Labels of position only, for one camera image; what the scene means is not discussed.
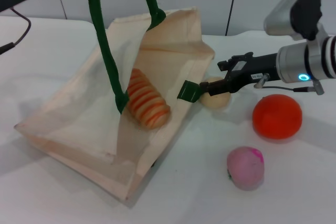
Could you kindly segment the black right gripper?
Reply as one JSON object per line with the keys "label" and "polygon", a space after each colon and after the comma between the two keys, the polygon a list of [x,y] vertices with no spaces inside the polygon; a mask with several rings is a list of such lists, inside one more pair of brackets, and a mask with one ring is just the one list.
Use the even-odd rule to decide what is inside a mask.
{"label": "black right gripper", "polygon": [[264,74],[269,75],[268,81],[280,80],[276,58],[277,54],[254,57],[253,52],[232,56],[229,60],[217,63],[220,71],[227,71],[224,79],[203,81],[199,88],[202,93],[214,96],[227,92],[235,93],[248,84],[257,83]]}

